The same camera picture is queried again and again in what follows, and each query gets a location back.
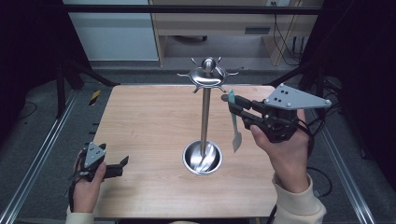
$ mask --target beige sleeve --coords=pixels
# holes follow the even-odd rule
[[[326,207],[315,197],[311,176],[308,177],[309,188],[306,191],[290,193],[279,186],[279,180],[274,176],[273,183],[277,193],[275,224],[322,223]]]
[[[93,224],[93,214],[68,213],[65,224]]]

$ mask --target wooden panel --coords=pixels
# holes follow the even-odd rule
[[[224,86],[250,100],[272,91],[264,86]],[[276,202],[273,168],[250,131],[233,153],[233,125],[219,89],[211,92],[207,140],[223,153],[212,175],[194,175],[182,153],[200,138],[202,90],[194,86],[115,87],[94,138],[107,143],[107,164],[130,161],[123,176],[103,183],[97,217],[266,217]]]

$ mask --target person's arm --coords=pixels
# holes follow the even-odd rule
[[[100,185],[106,173],[106,164],[102,162],[96,170],[92,182],[80,179],[73,194],[74,211],[68,213],[66,224],[93,224],[93,208],[99,196]]]
[[[297,115],[305,120],[303,110],[298,110]],[[326,208],[314,196],[312,179],[306,173],[309,137],[297,130],[289,141],[273,144],[259,127],[251,125],[250,130],[256,145],[268,154],[275,170],[275,223],[321,223]]]

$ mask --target person's left hand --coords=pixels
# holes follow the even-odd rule
[[[92,213],[98,200],[100,185],[106,173],[106,164],[102,162],[96,170],[92,182],[80,179],[73,194],[74,213]]]

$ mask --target table top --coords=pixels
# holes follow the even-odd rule
[[[262,100],[274,88],[226,86],[235,95]],[[237,118],[242,145],[233,153],[233,124],[224,94],[211,91],[207,140],[222,152],[212,175],[183,164],[185,147],[201,137],[203,91],[195,86],[117,86],[108,100],[94,143],[106,143],[107,164],[129,156],[123,176],[107,179],[96,217],[267,217],[276,203],[274,170]]]

